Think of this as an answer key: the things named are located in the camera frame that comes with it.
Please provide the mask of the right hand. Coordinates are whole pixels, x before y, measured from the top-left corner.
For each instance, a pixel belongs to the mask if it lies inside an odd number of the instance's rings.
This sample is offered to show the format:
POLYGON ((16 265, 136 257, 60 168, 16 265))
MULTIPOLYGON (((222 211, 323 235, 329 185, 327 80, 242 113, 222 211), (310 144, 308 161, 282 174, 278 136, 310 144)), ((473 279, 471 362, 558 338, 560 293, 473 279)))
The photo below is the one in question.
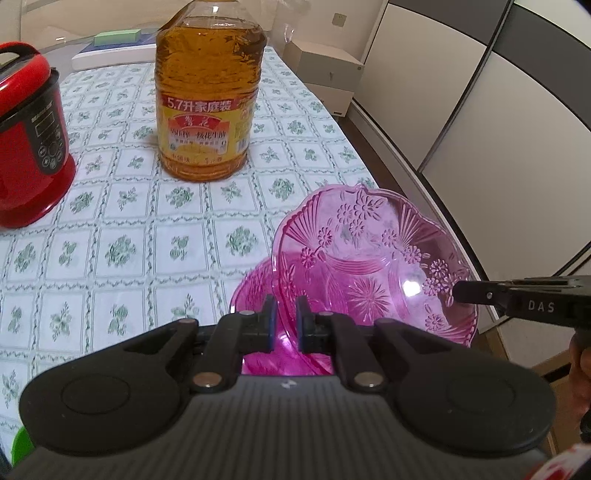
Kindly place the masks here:
POLYGON ((590 409, 591 402, 591 351, 583 347, 579 337, 574 335, 570 342, 569 382, 572 393, 572 408, 577 420, 590 409))

